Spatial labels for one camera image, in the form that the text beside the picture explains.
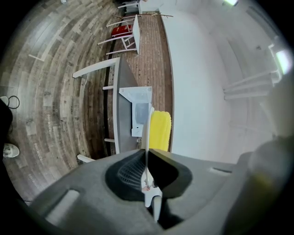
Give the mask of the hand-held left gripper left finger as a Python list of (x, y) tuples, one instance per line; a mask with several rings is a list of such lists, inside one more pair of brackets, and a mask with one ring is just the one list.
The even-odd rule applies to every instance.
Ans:
[(29, 208), (54, 235), (159, 234), (161, 227), (143, 201), (122, 200), (106, 183), (111, 166), (143, 154), (134, 150), (82, 164), (47, 187)]

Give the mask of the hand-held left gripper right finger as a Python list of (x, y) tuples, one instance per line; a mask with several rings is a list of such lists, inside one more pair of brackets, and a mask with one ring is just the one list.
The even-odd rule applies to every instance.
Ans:
[(150, 150), (148, 167), (163, 193), (152, 235), (235, 235), (249, 225), (250, 153), (236, 164)]

